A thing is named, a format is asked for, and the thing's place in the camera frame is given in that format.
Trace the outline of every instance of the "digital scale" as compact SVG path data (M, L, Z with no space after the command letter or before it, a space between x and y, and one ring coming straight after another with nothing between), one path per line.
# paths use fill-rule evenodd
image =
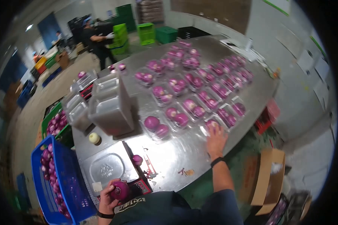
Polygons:
M152 192L146 181L147 178L156 175L156 172L148 156L145 154L145 161L143 161L148 165L148 170L142 172L134 166L129 155L132 155L130 149L125 142L119 141L82 162L87 181L86 186L90 189L89 193L92 199L95 196L94 199L100 201L100 191L108 185L110 180L115 178L120 178L128 183L131 189L131 198Z

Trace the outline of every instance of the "black wristband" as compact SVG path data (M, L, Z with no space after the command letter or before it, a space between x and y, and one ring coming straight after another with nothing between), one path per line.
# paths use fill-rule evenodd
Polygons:
M223 157L218 157L216 158L211 164L210 166L213 168L213 166L217 163L219 163L220 161L223 161L224 162L224 158Z
M112 218L114 218L114 215L115 214L103 214L103 213L101 213L101 212L97 212L97 215L99 216L99 217L101 217L101 218L105 218L105 219L112 219Z

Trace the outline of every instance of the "hand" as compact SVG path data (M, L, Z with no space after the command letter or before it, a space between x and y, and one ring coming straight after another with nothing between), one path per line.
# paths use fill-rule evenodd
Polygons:
M108 35L106 36L106 39L112 39L112 38L115 38L114 32L111 32L110 34L108 34Z
M120 178L109 181L108 186L100 192L99 212L103 214L113 214L114 208L119 203L119 200L110 197L110 192L115 188L112 183L115 181L120 181Z
M228 133L226 133L223 127L219 125L209 126L209 134L207 137L207 151L210 155L210 159L214 161L219 157L223 157L223 148L228 139Z

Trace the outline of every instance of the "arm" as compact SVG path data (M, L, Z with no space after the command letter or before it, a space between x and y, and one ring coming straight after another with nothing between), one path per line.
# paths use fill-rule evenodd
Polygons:
M118 205L119 200L112 200L110 192L114 190L113 182L119 181L120 178L109 181L108 186L100 192L99 212L103 214L114 214L114 208ZM98 217L98 225L108 225L112 219Z
M210 155L211 162L219 157L223 157L223 148L228 139L228 134L224 132L222 127L210 127L210 137L207 138L207 150ZM213 166L213 187L214 192L225 189L234 191L234 184L227 164L223 161Z

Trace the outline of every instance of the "worker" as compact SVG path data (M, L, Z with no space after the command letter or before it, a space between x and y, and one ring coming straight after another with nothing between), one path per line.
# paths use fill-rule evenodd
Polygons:
M124 202L114 214L119 201L110 197L110 192L115 188L112 183L120 179L113 179L100 192L98 225L243 225L235 200L233 180L223 160L223 148L228 134L218 125L211 127L209 133L207 151L212 162L214 193L207 198L201 209L191 209L184 198L173 191L158 191Z
M36 52L33 52L33 60L35 63L37 63L41 59L41 55L39 56Z
M98 44L98 42L112 39L115 37L115 34L112 32L106 36L97 36L93 27L91 27L91 19L85 19L83 24L85 25L82 35L85 43L92 49L93 53L97 55L100 60L100 69L105 69L105 59L109 57L111 63L114 64L117 60L114 58L113 54L111 53L110 49L106 48L104 45Z

